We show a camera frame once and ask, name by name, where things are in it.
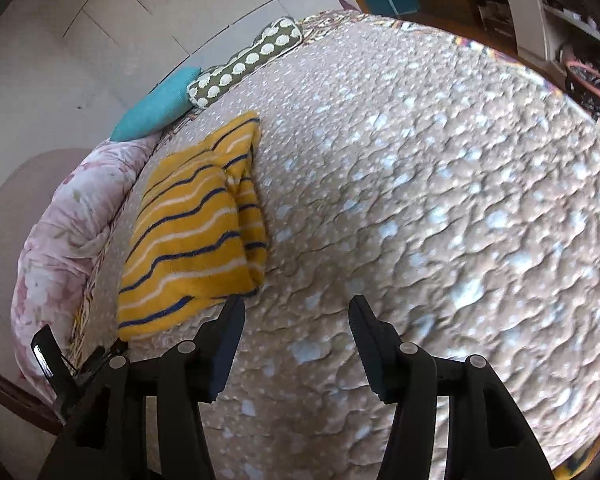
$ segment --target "polka dot pillow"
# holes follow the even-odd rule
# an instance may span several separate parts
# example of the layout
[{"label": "polka dot pillow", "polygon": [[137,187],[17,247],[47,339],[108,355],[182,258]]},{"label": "polka dot pillow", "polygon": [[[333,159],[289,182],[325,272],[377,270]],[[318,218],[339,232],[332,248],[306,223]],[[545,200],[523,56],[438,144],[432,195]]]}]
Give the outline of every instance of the polka dot pillow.
[{"label": "polka dot pillow", "polygon": [[292,18],[279,18],[264,28],[253,44],[233,56],[226,65],[205,70],[187,86],[189,100],[201,109],[217,101],[229,88],[264,65],[286,54],[302,41],[302,30]]}]

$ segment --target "striped fabric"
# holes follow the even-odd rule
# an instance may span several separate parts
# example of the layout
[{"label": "striped fabric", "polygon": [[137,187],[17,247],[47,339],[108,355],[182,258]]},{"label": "striped fabric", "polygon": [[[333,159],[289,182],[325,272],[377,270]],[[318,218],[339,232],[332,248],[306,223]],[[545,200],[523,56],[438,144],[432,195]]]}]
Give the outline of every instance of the striped fabric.
[{"label": "striped fabric", "polygon": [[250,178],[260,120],[247,112],[165,158],[147,183],[118,298],[118,335],[166,330],[229,294],[254,294],[267,236]]}]

